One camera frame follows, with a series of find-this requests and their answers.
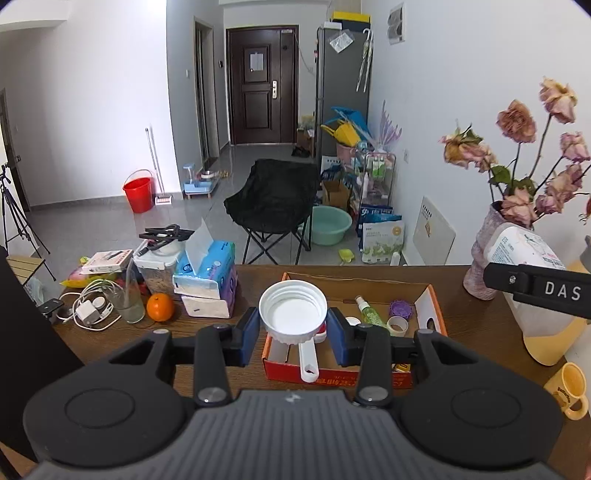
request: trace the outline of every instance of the mop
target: mop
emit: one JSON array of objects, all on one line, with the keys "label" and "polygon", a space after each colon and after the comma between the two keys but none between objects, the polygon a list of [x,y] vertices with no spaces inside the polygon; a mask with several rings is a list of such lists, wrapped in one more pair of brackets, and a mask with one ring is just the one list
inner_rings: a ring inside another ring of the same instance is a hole
[{"label": "mop", "polygon": [[152,141],[150,138],[150,131],[146,128],[146,137],[148,137],[148,145],[150,146],[150,154],[152,155],[152,163],[154,164],[154,170],[156,171],[156,178],[158,179],[158,187],[160,188],[160,194],[156,195],[154,199],[155,205],[172,205],[173,196],[167,194],[164,191],[164,183],[162,181],[162,174],[160,173],[160,163],[154,156],[154,150],[152,150]]}]

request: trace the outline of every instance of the red bucket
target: red bucket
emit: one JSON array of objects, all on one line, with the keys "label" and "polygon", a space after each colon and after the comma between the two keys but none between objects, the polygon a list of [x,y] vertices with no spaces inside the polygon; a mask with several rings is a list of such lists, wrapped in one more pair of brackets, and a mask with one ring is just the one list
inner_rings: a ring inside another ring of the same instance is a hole
[{"label": "red bucket", "polygon": [[[139,171],[147,171],[149,177],[140,177],[138,179],[129,180],[133,174]],[[149,170],[136,170],[127,179],[123,185],[123,191],[127,195],[129,206],[134,213],[144,213],[150,210],[154,206],[154,192],[152,189],[152,172]]]}]

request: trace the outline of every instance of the plastic bag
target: plastic bag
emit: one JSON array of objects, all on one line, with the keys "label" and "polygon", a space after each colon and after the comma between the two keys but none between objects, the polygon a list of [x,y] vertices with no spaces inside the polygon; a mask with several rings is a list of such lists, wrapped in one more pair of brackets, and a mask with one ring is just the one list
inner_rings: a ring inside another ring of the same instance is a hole
[{"label": "plastic bag", "polygon": [[334,48],[335,52],[341,53],[355,40],[355,37],[349,29],[341,30],[330,38],[330,46]]}]

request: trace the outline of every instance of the tape roll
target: tape roll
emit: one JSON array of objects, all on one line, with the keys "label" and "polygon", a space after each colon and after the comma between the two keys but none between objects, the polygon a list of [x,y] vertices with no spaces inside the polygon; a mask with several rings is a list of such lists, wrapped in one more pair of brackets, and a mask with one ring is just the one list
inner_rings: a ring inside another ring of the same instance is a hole
[{"label": "tape roll", "polygon": [[403,337],[408,331],[408,322],[402,317],[390,317],[388,319],[388,326],[390,327],[391,335],[395,337]]}]

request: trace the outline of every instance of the tripod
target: tripod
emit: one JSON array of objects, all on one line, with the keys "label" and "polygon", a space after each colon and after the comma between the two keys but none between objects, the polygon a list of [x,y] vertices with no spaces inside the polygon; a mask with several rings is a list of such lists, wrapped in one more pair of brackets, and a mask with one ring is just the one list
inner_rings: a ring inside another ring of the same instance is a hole
[{"label": "tripod", "polygon": [[[33,243],[33,239],[27,231],[27,228],[33,233],[37,240],[39,240],[39,243],[47,251],[47,253],[50,254],[51,252],[47,249],[43,241],[39,238],[39,235],[35,233],[35,230],[33,230],[33,227],[27,221],[27,217],[25,217],[25,214],[22,212],[22,210],[16,203],[11,191],[8,190],[8,187],[6,186],[5,182],[8,182],[9,184],[11,184],[12,182],[6,175],[7,166],[8,164],[2,165],[2,173],[0,174],[0,193],[2,193],[2,225],[4,227],[4,246],[6,247],[6,251],[8,251],[8,242],[10,240],[14,240],[16,237],[19,236],[22,239],[26,239],[33,246],[33,248],[35,249],[35,253],[39,255],[39,258],[42,258],[41,254],[39,253],[39,250],[37,249],[37,246],[35,245],[35,243]],[[10,238],[8,238],[6,231],[6,205],[8,205],[8,209],[10,210],[10,214],[12,215],[12,221],[14,222],[14,225],[17,227],[17,234]],[[53,278],[53,281],[55,281],[56,278],[53,276],[53,273],[51,273],[51,270],[49,270],[47,263],[43,262],[43,264],[45,265],[45,268]]]}]

